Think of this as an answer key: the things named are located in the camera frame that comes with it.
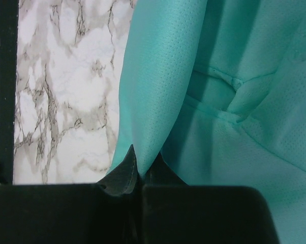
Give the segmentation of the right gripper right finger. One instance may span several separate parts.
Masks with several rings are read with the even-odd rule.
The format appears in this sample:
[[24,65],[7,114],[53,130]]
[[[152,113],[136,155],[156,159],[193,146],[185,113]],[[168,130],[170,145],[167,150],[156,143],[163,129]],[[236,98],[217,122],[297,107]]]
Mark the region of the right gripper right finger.
[[185,186],[186,183],[164,162],[161,153],[146,172],[144,180],[148,186]]

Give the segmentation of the teal t shirt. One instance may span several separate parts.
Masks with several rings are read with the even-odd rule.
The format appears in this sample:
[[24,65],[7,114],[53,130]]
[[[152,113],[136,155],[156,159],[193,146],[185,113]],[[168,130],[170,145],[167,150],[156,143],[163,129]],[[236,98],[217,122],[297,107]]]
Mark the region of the teal t shirt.
[[306,243],[306,1],[138,1],[112,168],[130,146],[140,175],[256,188]]

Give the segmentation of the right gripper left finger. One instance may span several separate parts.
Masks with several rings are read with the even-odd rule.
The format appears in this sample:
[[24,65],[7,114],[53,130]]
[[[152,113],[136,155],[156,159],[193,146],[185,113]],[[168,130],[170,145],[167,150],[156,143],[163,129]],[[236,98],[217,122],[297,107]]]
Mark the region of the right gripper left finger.
[[109,196],[122,197],[136,192],[138,177],[136,155],[131,145],[123,161],[97,184]]

